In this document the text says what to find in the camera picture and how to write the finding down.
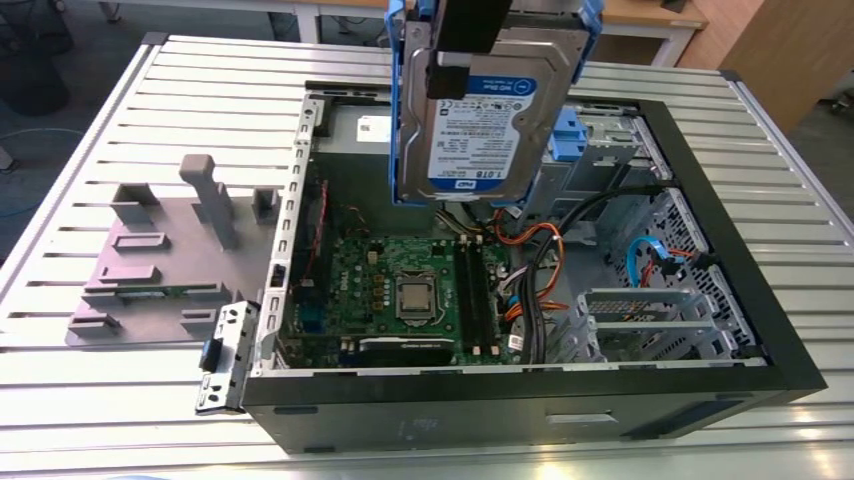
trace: ram slot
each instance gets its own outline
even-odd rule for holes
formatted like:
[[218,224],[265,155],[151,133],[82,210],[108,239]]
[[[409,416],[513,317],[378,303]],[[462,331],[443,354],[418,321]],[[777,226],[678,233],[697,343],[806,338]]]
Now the ram slot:
[[463,350],[471,352],[478,346],[479,332],[478,322],[474,319],[471,284],[469,278],[467,245],[454,245],[454,275],[457,280],[457,303],[459,306],[461,333],[463,336]]
[[478,324],[478,345],[481,352],[489,354],[495,345],[495,325],[490,308],[490,276],[483,262],[481,245],[469,246],[469,286],[474,321]]

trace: latch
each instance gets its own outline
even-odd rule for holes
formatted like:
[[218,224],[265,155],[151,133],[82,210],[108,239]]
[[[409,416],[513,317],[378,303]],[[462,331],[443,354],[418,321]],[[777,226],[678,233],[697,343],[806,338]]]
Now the latch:
[[199,368],[205,371],[205,376],[199,387],[196,415],[246,413],[241,408],[241,398],[259,308],[250,301],[221,308],[214,337],[202,347]]

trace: motherboard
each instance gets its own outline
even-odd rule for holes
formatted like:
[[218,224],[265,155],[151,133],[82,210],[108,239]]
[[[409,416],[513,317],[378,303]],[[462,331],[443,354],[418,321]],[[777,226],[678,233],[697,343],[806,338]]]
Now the motherboard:
[[326,304],[297,305],[302,333],[283,339],[289,365],[507,363],[490,295],[506,255],[481,237],[338,239]]

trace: green circuit board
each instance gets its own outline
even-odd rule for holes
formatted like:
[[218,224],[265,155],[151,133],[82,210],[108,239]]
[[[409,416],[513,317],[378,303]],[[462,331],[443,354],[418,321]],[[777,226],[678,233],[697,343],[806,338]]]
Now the green circuit board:
[[[486,272],[506,265],[507,252],[501,245],[485,245]],[[446,338],[455,342],[455,364],[506,363],[509,352],[467,350],[463,347],[461,313],[457,298],[454,241],[425,238],[346,238],[335,243],[330,275],[329,302],[325,309],[298,306],[298,324],[306,327],[302,339],[305,367],[339,366],[342,338],[405,336]],[[435,314],[430,319],[402,320],[406,307],[401,292],[430,292]],[[422,301],[419,296],[413,301]],[[498,313],[489,299],[498,329]]]

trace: black front bezel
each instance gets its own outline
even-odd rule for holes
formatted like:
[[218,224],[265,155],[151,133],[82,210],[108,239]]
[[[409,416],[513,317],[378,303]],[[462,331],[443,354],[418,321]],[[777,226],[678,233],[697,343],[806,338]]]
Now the black front bezel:
[[792,401],[826,388],[804,343],[777,301],[736,224],[664,102],[570,97],[638,109],[678,180],[733,295],[761,344],[766,367],[538,371],[457,375],[250,377],[243,406],[473,401],[668,393],[756,392]]

